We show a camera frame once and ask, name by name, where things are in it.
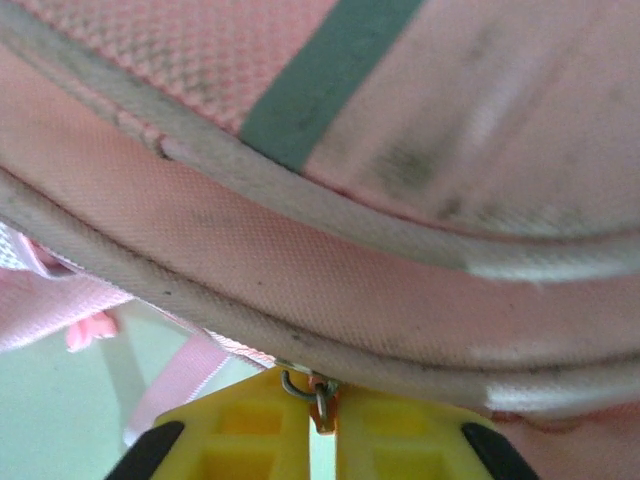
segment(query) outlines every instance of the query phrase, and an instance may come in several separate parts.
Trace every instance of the white fabric edge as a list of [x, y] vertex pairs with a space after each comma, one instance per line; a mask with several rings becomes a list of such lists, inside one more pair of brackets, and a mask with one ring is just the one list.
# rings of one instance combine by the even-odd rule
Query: white fabric edge
[[118, 245], [1, 169], [0, 218], [164, 311], [349, 383], [475, 408], [550, 416], [577, 415], [640, 396], [637, 356], [584, 366], [474, 371], [382, 357], [294, 328]]
[[170, 158], [278, 213], [346, 240], [503, 280], [559, 282], [640, 271], [637, 231], [575, 242], [492, 241], [375, 212], [280, 167], [8, 0], [0, 0], [0, 40], [41, 71], [32, 52], [73, 72], [89, 88], [166, 133], [162, 147]]

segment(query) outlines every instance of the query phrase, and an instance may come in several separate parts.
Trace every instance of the pink backpack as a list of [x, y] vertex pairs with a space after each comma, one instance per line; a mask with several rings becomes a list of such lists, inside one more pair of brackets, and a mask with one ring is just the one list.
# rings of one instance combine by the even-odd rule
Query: pink backpack
[[495, 412], [542, 478], [637, 478], [639, 27], [630, 0], [0, 0], [0, 218], [82, 276], [18, 274]]

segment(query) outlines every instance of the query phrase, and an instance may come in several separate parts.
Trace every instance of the smudge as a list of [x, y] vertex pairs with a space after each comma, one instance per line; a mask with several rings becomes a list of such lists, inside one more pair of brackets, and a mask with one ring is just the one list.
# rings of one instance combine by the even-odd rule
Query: smudge
[[491, 22], [480, 30], [473, 45], [463, 57], [464, 63], [471, 66], [485, 58], [493, 49], [495, 40], [498, 37], [498, 32], [499, 29], [497, 28], [496, 22]]
[[450, 129], [425, 149], [402, 139], [376, 158], [374, 169], [383, 188], [393, 198], [403, 198], [424, 188], [438, 165], [453, 151], [458, 129]]
[[444, 202], [444, 205], [438, 213], [436, 218], [440, 221], [449, 220], [460, 214], [462, 210], [462, 199], [460, 197], [451, 197]]

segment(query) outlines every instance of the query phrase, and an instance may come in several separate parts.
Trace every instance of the textured pink fabric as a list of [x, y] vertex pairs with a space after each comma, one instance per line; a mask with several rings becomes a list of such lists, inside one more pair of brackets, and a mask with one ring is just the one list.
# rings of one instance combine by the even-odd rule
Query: textured pink fabric
[[336, 0], [18, 0], [230, 132]]
[[229, 356], [206, 335], [192, 335], [144, 393], [124, 432], [124, 442], [132, 445], [158, 415], [193, 400]]

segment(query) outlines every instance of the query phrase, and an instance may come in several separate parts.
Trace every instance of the pink mesh fabric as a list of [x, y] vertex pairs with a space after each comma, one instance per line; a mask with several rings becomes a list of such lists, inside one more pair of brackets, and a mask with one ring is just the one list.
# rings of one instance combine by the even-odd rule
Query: pink mesh fabric
[[229, 132], [336, 0], [16, 0]]

